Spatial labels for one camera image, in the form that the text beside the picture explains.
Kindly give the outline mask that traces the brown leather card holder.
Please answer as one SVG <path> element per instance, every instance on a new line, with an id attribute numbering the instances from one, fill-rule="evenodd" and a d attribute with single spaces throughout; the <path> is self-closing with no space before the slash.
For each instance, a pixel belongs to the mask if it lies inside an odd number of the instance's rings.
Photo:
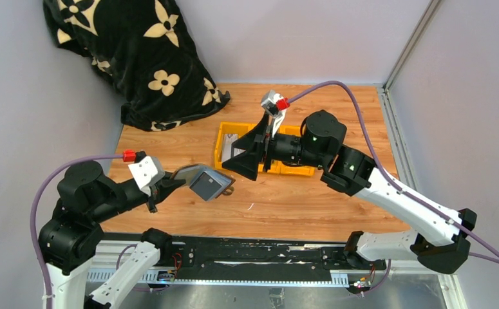
<path id="1" fill-rule="evenodd" d="M 233 177 L 205 164 L 186 165 L 177 169 L 172 177 L 174 180 L 184 180 L 185 186 L 203 201 L 211 201 L 221 195 L 231 195 L 235 182 Z"/>

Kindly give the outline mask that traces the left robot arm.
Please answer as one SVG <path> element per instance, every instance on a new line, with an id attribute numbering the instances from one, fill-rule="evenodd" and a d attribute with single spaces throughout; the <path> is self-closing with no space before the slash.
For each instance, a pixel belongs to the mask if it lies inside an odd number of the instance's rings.
<path id="1" fill-rule="evenodd" d="M 64 171 L 57 186 L 60 198 L 52 218 L 40 230 L 34 245 L 43 274 L 43 308 L 118 308 L 138 281 L 154 266 L 173 259 L 173 237 L 161 230 L 145 231 L 128 260 L 89 295 L 86 280 L 104 239 L 100 224 L 142 204 L 156 212 L 156 205 L 185 181 L 165 173 L 151 180 L 150 194 L 140 190 L 135 179 L 116 183 L 105 176 L 94 160 L 76 160 L 53 172 Z"/>

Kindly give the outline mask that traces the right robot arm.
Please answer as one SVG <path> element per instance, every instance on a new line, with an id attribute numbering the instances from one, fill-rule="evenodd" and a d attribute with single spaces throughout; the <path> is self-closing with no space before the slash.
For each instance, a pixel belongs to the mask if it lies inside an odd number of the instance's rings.
<path id="1" fill-rule="evenodd" d="M 418 261 L 441 274 L 458 270 L 469 257 L 467 235 L 475 227 L 476 213 L 449 209 L 381 171 L 372 157 L 344 144 L 346 130 L 325 110 L 307 116 L 297 136 L 275 133 L 268 115 L 263 115 L 234 142 L 240 153 L 222 167 L 250 180 L 274 161 L 315 167 L 322 170 L 321 181 L 329 188 L 368 201 L 408 224 L 404 232 L 351 233 L 342 256 L 351 268 L 392 259 Z"/>

